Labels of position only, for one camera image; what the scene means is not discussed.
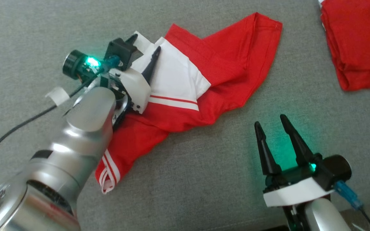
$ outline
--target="white tape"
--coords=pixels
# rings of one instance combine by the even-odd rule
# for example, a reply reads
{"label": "white tape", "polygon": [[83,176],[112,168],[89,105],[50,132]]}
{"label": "white tape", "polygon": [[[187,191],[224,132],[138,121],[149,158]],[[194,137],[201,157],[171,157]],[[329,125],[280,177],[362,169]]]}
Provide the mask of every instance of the white tape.
{"label": "white tape", "polygon": [[69,99],[69,95],[62,87],[52,89],[52,91],[46,94],[45,97],[50,97],[57,106]]}
{"label": "white tape", "polygon": [[149,47],[154,47],[154,44],[143,35],[141,35],[138,31],[135,31],[134,34],[138,35],[138,38],[134,42],[134,46],[136,46],[138,48],[138,51],[140,51],[142,54],[145,54],[146,50]]}
{"label": "white tape", "polygon": [[288,187],[264,193],[263,199],[268,207],[291,206],[311,201],[333,192],[334,190],[326,192],[312,177],[309,177]]}

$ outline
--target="red stripe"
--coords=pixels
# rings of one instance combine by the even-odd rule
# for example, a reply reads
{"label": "red stripe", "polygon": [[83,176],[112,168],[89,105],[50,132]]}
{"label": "red stripe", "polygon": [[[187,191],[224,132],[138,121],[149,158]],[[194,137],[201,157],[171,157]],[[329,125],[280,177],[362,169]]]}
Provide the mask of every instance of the red stripe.
{"label": "red stripe", "polygon": [[185,103],[191,103],[191,104],[196,104],[196,105],[198,105],[198,103],[197,103],[197,102],[194,102],[194,101],[189,101],[189,100],[185,100],[185,99],[179,99],[179,98],[169,98],[169,97],[156,96],[156,95],[151,95],[151,97],[153,97],[153,98],[163,98],[163,99],[169,99],[169,100],[173,100],[173,101],[179,101],[179,102],[185,102]]}
{"label": "red stripe", "polygon": [[108,170],[111,172],[111,174],[113,176],[113,179],[114,179],[114,182],[116,184],[116,177],[115,177],[115,174],[112,171],[112,168],[110,167],[109,160],[107,159],[107,156],[106,155],[104,155],[104,157],[105,157],[105,161],[107,162]]}

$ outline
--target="red fabric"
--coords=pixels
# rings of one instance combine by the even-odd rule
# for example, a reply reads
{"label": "red fabric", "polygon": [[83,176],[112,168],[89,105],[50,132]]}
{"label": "red fabric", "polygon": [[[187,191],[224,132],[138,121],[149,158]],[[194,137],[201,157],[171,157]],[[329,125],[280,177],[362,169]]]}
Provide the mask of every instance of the red fabric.
{"label": "red fabric", "polygon": [[[121,177],[169,133],[213,124],[224,112],[242,107],[266,78],[281,31],[280,22],[259,13],[204,39],[172,25],[166,40],[189,57],[211,87],[198,99],[199,111],[148,103],[144,114],[128,114],[108,148]],[[97,180],[103,169],[101,163]]]}
{"label": "red fabric", "polygon": [[325,0],[321,18],[342,89],[370,88],[370,0]]}

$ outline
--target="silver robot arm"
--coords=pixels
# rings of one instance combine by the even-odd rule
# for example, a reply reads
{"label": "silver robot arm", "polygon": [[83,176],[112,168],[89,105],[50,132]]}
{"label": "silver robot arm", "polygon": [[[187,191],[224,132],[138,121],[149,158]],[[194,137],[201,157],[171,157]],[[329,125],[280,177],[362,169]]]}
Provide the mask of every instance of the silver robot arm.
{"label": "silver robot arm", "polygon": [[76,200],[111,140],[115,107],[98,87],[63,117],[50,146],[0,186],[0,230],[80,230]]}

